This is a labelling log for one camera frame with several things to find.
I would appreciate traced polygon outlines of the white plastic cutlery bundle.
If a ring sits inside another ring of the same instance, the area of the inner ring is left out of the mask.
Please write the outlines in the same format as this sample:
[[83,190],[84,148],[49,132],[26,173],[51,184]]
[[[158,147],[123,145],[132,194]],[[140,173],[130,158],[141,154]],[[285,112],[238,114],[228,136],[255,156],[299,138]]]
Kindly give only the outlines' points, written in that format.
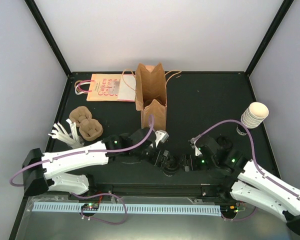
[[72,122],[69,118],[66,122],[70,127],[70,133],[67,132],[60,122],[57,122],[53,124],[53,128],[48,135],[52,139],[65,143],[72,149],[82,148],[84,146],[84,141],[78,134],[76,122]]

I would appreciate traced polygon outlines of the black coffee cup lid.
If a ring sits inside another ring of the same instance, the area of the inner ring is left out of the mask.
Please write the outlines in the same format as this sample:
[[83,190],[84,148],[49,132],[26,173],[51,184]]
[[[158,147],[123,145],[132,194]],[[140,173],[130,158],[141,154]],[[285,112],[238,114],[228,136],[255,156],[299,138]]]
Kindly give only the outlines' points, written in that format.
[[168,177],[175,175],[179,168],[179,162],[173,156],[168,157],[163,163],[163,173]]

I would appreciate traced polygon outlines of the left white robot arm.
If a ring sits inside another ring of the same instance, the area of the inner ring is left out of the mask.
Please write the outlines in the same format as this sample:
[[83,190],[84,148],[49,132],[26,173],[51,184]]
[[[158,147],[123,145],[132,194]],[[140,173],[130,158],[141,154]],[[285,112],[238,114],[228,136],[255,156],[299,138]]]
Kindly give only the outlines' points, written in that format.
[[46,153],[39,148],[32,149],[22,164],[24,195],[33,197],[59,191],[91,200],[98,192],[93,177],[87,173],[75,175],[72,171],[107,165],[116,159],[130,163],[150,160],[168,137],[164,130],[154,131],[146,127],[132,134],[110,135],[77,149]]

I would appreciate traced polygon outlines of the brown pulp cup carrier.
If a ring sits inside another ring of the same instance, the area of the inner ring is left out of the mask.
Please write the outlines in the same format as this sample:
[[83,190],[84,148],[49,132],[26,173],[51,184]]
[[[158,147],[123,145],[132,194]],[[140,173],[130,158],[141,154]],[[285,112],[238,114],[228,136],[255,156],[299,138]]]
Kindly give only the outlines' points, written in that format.
[[69,119],[76,123],[82,138],[88,142],[92,142],[103,134],[103,126],[93,118],[92,113],[86,106],[79,106],[72,110]]

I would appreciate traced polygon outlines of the printed orange paper bag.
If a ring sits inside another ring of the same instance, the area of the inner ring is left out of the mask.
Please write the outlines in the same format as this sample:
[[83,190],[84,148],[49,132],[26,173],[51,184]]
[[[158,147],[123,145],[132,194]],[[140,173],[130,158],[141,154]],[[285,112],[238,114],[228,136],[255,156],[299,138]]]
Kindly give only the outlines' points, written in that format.
[[76,95],[86,95],[88,102],[134,102],[136,79],[133,74],[94,73],[90,79],[74,84]]

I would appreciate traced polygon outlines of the perforated white metal rail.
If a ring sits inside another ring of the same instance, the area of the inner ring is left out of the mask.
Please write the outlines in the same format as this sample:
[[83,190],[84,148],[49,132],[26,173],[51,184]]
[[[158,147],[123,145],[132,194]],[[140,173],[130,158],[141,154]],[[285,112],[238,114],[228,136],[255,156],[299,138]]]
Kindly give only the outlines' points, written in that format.
[[33,212],[48,213],[89,213],[89,214],[143,214],[143,215],[191,215],[221,216],[218,205],[180,205],[180,204],[115,204],[75,202],[35,202]]

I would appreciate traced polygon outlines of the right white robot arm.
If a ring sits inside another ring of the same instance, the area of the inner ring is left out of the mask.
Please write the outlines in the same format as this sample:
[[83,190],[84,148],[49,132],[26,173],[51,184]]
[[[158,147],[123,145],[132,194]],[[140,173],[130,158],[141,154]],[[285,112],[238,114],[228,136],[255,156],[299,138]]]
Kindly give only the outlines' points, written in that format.
[[207,170],[220,179],[215,190],[222,202],[253,205],[276,216],[300,236],[300,189],[263,169],[226,138],[195,137],[190,144],[194,154],[184,156],[183,165],[189,171]]

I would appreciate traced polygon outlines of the brown paper bag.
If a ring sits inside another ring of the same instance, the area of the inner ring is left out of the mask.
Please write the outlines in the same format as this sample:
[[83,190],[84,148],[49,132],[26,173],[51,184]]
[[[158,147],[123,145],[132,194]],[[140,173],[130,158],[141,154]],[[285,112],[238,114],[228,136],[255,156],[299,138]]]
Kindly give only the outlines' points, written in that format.
[[167,125],[167,85],[173,77],[181,76],[180,70],[165,71],[162,63],[139,63],[136,71],[125,69],[120,82],[135,94],[135,108],[140,112],[141,127],[148,126],[148,118],[154,116],[154,129],[165,130]]

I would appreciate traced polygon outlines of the stack of white paper cups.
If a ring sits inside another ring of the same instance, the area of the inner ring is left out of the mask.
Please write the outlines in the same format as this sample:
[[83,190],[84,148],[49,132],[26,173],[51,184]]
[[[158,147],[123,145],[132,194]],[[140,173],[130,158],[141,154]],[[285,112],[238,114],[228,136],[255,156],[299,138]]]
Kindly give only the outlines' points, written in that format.
[[248,129],[257,128],[269,115],[268,107],[261,102],[252,102],[241,115],[240,121]]

